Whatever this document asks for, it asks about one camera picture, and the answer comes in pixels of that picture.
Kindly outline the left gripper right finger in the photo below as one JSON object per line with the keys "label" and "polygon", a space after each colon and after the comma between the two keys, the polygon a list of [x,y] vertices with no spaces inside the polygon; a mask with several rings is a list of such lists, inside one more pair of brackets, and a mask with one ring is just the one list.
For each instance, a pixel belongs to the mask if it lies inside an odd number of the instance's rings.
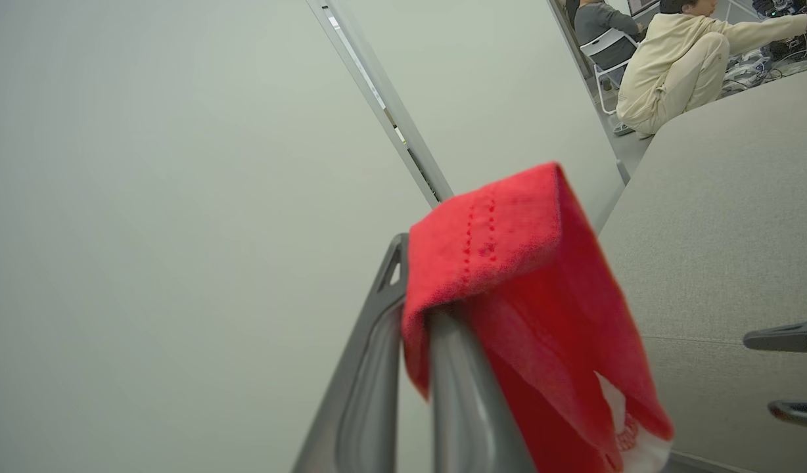
{"label": "left gripper right finger", "polygon": [[434,471],[534,472],[490,360],[456,309],[430,312]]}

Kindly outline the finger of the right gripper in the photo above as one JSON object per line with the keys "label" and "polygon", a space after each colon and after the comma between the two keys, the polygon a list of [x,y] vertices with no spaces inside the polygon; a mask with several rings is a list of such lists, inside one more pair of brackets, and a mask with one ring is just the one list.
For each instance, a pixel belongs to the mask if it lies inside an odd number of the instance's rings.
{"label": "finger of the right gripper", "polygon": [[769,411],[781,422],[807,428],[807,401],[771,401]]}
{"label": "finger of the right gripper", "polygon": [[807,353],[807,321],[752,330],[743,336],[743,345],[757,351]]}

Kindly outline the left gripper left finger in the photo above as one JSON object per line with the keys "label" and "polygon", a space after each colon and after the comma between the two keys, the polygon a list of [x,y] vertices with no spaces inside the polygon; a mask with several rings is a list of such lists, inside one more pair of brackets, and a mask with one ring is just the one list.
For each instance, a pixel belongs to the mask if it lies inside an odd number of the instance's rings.
{"label": "left gripper left finger", "polygon": [[406,233],[391,240],[296,458],[295,472],[396,469],[408,242]]}

